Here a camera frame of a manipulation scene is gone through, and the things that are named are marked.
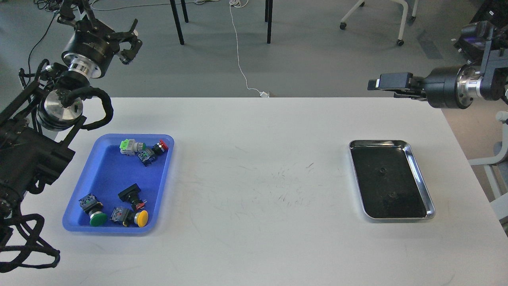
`green push button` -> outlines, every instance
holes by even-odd
[[[96,212],[90,216],[90,225],[99,226],[103,225],[108,220],[108,215],[103,212]]]

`blue plastic tray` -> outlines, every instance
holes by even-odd
[[[168,145],[168,151],[157,157],[152,165],[145,167],[138,156],[120,153],[120,143],[125,139],[135,139],[152,146],[162,139]],[[169,170],[169,162],[175,141],[164,134],[106,134],[97,139],[86,161],[83,172],[71,196],[62,218],[63,227],[71,232],[95,233],[144,233],[157,221],[161,206],[164,184]],[[92,193],[103,203],[103,212],[108,217],[115,207],[131,209],[128,202],[122,202],[118,193],[138,184],[141,189],[139,198],[146,200],[148,223],[145,227],[131,225],[125,227],[108,220],[102,226],[90,226],[90,218],[79,206],[79,199]]]

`robotic arm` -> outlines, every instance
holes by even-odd
[[[503,99],[508,75],[505,31],[487,21],[465,26],[461,37],[484,50],[481,66],[439,67],[423,78],[412,73],[387,73],[369,81],[368,90],[392,91],[396,98],[427,101],[435,108],[468,108],[474,98]]]
[[[81,20],[75,20],[73,7],[79,10]],[[39,237],[44,218],[39,214],[22,215],[20,203],[26,192],[39,194],[46,184],[58,179],[74,156],[68,146],[79,129],[97,129],[111,121],[111,99],[105,91],[91,87],[89,80],[103,77],[115,55],[129,64],[142,45],[134,30],[137,20],[129,31],[117,33],[95,18],[87,0],[62,1],[57,21],[74,28],[62,53],[65,65],[49,65],[43,60],[34,74],[20,69],[24,89],[0,112],[0,252],[19,251],[10,262],[0,262],[1,273],[17,267],[48,268],[58,264],[59,251]],[[130,49],[120,51],[123,42],[130,43]],[[27,84],[25,78],[33,81]],[[106,116],[84,124],[83,101],[92,97],[101,99]],[[28,126],[28,116],[33,128]],[[42,134],[42,127],[71,131],[63,141],[55,142]],[[29,221],[35,221],[35,227],[30,227]],[[26,240],[25,245],[7,246],[12,226]],[[54,261],[24,264],[33,251],[50,255]]]

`table surface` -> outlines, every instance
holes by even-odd
[[[55,269],[2,285],[502,285],[508,239],[442,112],[393,98],[114,98],[80,131],[61,177],[22,211],[46,218]],[[102,117],[85,102],[90,120]],[[159,218],[143,235],[66,231],[61,219],[106,133],[175,139]],[[64,137],[61,132],[58,139]],[[417,223],[361,209],[348,144],[408,142],[435,205]]]

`yellow button cap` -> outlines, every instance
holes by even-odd
[[[144,227],[147,222],[148,222],[148,212],[147,211],[143,210],[143,211],[141,211],[141,212],[136,214],[136,221],[135,221],[135,223],[139,227]]]

